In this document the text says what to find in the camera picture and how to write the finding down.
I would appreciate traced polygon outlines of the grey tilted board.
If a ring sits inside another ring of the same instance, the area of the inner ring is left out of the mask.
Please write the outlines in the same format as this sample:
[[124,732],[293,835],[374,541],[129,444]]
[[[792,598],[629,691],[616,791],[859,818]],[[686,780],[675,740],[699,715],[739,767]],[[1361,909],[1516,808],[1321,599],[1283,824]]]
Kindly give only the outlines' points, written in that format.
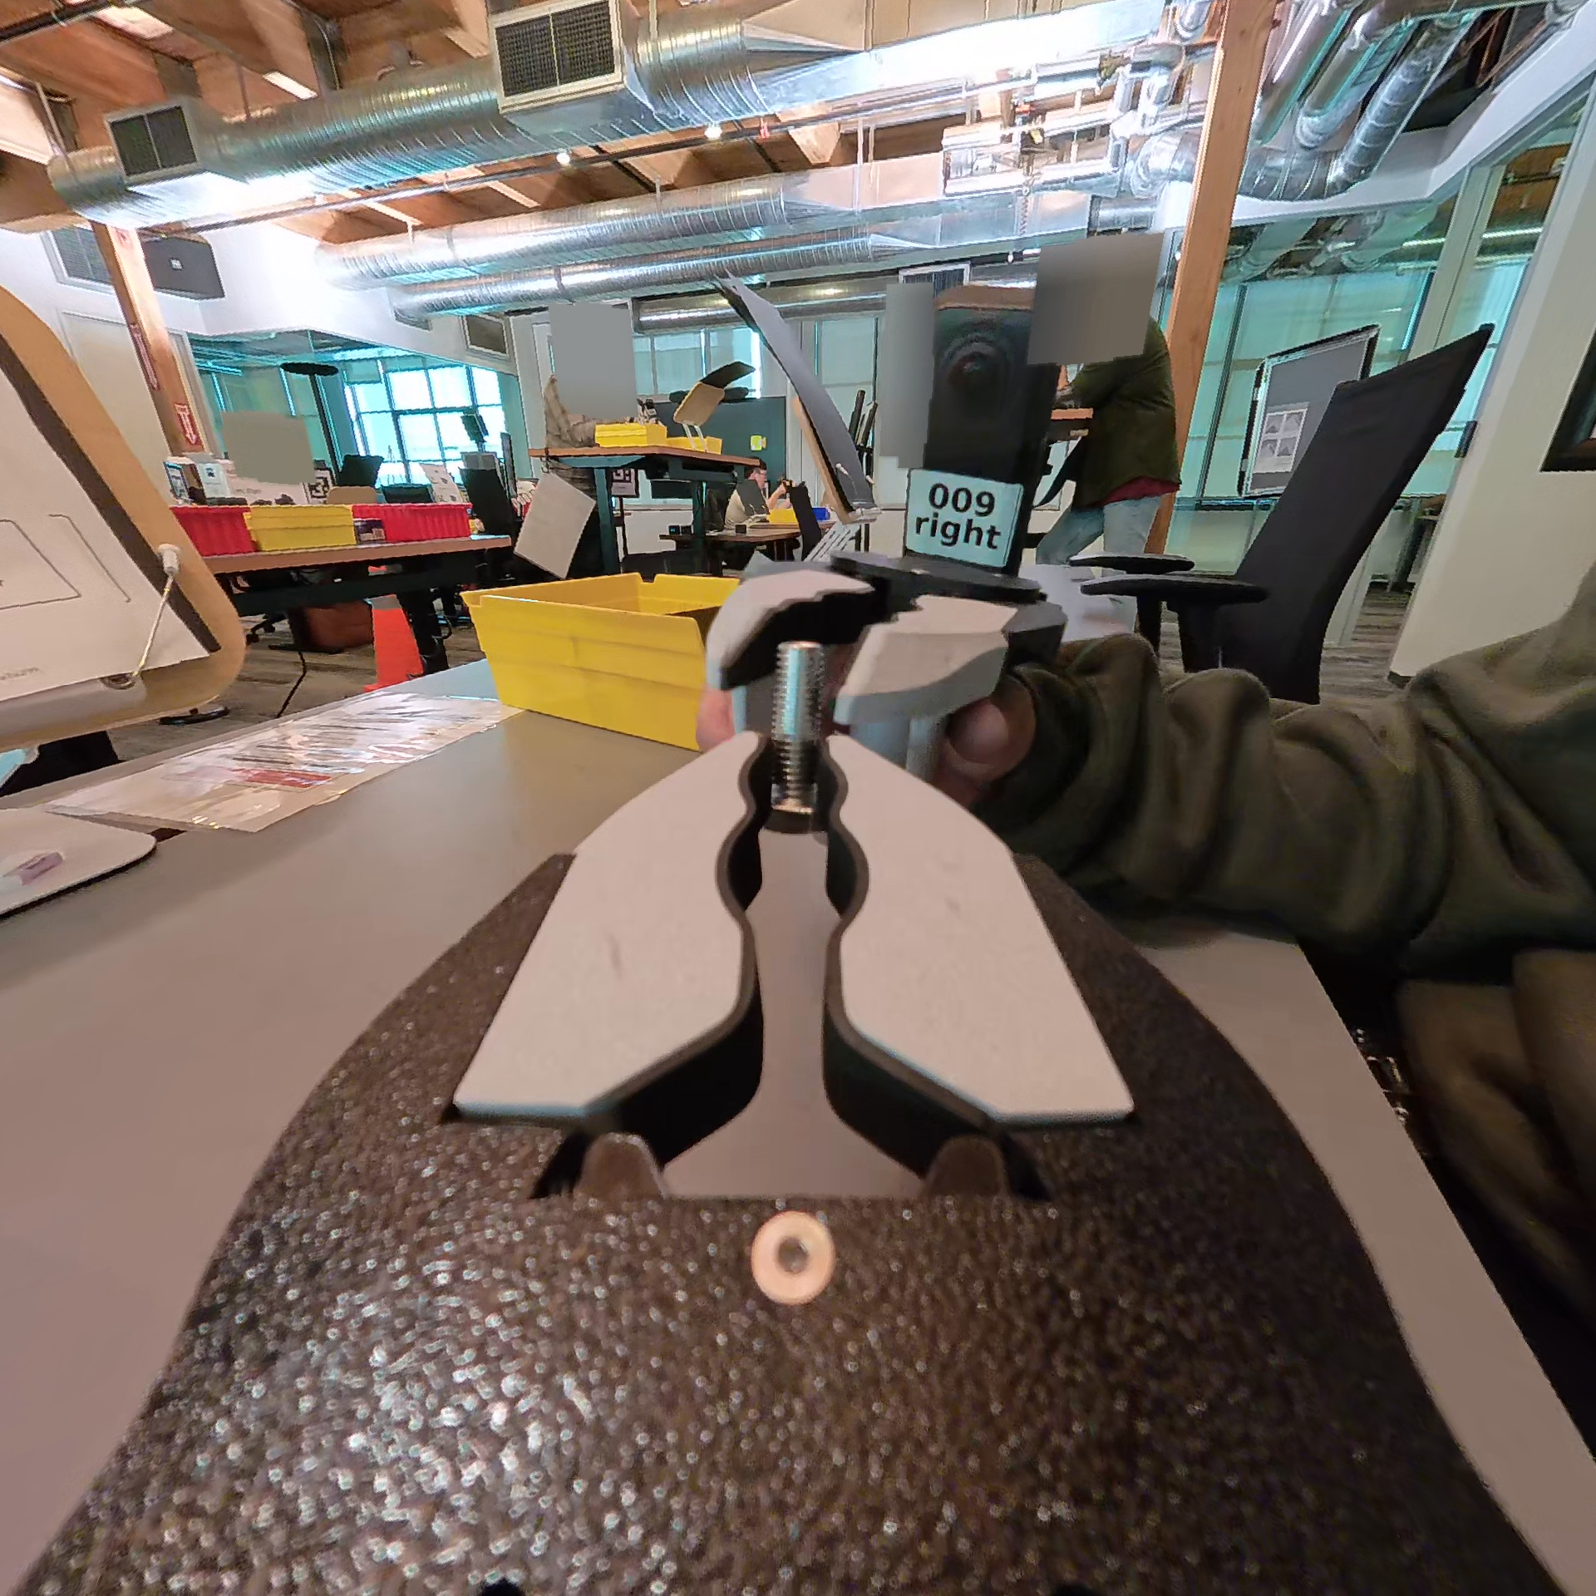
[[513,558],[553,582],[574,577],[589,522],[597,516],[593,495],[559,474],[540,478],[526,499]]

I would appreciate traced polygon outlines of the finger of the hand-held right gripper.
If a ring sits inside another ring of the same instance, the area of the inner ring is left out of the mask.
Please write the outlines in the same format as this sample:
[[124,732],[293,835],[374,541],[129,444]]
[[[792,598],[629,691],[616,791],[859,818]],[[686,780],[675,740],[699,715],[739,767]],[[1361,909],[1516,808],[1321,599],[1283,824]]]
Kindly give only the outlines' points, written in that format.
[[722,603],[705,639],[705,683],[747,689],[775,674],[779,647],[851,647],[887,617],[878,586],[821,565],[777,565]]
[[830,706],[848,734],[908,774],[935,774],[946,723],[992,696],[1013,613],[897,613],[855,647]]

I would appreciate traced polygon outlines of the orange traffic cone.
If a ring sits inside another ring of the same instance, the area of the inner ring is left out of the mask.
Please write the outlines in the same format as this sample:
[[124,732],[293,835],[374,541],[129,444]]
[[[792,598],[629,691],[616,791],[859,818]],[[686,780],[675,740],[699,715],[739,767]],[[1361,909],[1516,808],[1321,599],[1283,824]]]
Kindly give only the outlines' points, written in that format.
[[405,687],[426,675],[407,611],[397,596],[369,601],[373,628],[374,679],[367,693]]

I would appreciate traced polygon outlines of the steel bolt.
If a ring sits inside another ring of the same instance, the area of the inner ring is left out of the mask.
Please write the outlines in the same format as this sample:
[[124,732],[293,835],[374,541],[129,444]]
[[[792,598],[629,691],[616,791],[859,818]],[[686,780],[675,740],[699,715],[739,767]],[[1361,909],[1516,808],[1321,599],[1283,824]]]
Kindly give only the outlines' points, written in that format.
[[768,827],[808,833],[813,826],[817,767],[825,742],[827,651],[781,643],[772,689],[772,808]]

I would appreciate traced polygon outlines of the silver ventilation ducts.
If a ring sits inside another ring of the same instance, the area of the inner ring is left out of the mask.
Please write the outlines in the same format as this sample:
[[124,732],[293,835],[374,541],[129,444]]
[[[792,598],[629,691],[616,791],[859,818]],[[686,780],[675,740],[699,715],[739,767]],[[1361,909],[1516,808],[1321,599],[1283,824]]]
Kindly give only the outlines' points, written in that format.
[[819,275],[1148,227],[1199,172],[1222,33],[1250,5],[490,5],[488,52],[224,115],[173,94],[57,155],[70,218],[289,225],[544,185],[511,214],[327,244],[403,320],[716,276]]

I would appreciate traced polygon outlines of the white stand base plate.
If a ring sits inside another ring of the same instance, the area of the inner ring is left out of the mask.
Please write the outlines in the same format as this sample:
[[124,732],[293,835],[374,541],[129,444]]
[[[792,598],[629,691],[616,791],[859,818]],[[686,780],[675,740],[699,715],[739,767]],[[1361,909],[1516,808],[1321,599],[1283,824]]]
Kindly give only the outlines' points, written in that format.
[[65,864],[29,890],[2,892],[2,919],[141,865],[156,852],[156,841],[46,808],[2,810],[2,862],[25,850],[55,850]]

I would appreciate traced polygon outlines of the person's right hand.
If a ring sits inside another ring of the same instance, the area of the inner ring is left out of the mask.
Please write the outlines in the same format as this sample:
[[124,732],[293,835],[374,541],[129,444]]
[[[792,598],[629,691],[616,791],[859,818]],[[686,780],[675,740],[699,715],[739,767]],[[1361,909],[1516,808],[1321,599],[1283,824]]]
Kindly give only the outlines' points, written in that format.
[[1005,674],[990,696],[948,721],[927,784],[975,812],[1024,763],[1034,734],[1032,696],[1019,675]]

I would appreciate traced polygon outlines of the red-label laminated sheet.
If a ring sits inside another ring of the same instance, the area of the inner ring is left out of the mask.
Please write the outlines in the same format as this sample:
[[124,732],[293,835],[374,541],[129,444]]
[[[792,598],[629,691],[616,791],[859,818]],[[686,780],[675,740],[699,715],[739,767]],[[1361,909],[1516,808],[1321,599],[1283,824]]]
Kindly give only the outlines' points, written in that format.
[[46,803],[63,816],[260,833],[517,717],[494,698],[384,691]]

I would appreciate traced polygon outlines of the black wall speaker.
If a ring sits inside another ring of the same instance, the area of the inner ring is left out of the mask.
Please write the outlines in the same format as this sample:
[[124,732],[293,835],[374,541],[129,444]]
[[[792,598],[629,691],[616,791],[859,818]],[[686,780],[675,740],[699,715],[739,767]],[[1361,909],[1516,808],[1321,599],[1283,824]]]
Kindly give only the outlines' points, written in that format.
[[194,303],[221,303],[226,288],[207,240],[198,237],[152,235],[143,254],[156,294]]

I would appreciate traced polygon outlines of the black office chair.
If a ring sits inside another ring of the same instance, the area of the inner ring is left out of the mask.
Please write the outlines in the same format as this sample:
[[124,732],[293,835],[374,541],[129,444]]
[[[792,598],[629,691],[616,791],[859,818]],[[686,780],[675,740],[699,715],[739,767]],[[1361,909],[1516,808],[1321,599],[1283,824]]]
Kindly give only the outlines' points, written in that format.
[[1454,417],[1494,326],[1385,373],[1338,387],[1235,575],[1197,573],[1172,556],[1093,561],[1085,594],[1136,605],[1136,632],[1159,651],[1176,618],[1184,670],[1233,670],[1271,698],[1321,702],[1330,620],[1387,516]]

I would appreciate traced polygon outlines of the printed instruction sheet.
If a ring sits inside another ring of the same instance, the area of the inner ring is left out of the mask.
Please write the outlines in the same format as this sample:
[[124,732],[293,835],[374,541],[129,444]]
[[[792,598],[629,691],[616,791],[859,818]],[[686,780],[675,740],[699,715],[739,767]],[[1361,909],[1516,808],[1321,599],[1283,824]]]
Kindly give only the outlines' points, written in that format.
[[2,698],[207,658],[217,643],[12,349],[2,385]]

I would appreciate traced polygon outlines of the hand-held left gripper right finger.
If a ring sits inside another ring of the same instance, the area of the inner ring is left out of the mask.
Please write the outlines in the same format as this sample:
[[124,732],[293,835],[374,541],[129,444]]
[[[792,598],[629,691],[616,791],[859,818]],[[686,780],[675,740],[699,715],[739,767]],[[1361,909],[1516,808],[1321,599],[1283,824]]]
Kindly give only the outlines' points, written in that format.
[[825,750],[825,1092],[872,1149],[927,1173],[982,1137],[1117,1126],[1131,1090],[1013,854],[849,736]]

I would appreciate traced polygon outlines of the black board on stand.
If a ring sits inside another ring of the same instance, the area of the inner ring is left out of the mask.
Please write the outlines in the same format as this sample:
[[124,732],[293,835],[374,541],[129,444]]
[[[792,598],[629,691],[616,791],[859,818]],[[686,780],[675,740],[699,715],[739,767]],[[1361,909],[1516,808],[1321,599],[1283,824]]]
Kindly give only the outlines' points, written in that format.
[[796,408],[815,465],[821,499],[840,523],[870,523],[880,512],[872,482],[848,423],[811,370],[800,335],[747,284],[724,278],[716,288],[737,318],[760,337],[787,379],[789,398]]

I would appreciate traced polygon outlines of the wooden pillar with red signs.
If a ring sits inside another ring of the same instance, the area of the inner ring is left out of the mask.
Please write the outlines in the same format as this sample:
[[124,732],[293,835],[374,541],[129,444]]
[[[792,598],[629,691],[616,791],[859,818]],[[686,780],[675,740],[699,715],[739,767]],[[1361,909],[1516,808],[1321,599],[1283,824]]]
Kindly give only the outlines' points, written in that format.
[[137,233],[91,225],[171,455],[205,449],[184,371]]

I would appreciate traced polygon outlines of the wooden standing desk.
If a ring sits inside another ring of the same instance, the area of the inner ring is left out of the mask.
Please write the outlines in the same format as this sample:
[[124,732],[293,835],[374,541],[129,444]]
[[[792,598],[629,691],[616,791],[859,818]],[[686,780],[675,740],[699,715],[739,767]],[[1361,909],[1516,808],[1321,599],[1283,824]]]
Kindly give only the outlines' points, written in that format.
[[614,518],[612,480],[623,470],[637,470],[652,482],[688,485],[692,495],[692,567],[690,573],[718,575],[709,558],[707,504],[711,487],[732,487],[760,463],[753,457],[709,453],[682,446],[652,447],[557,447],[528,449],[528,459],[544,466],[589,472],[595,487],[597,565],[593,575],[620,575],[623,558]]

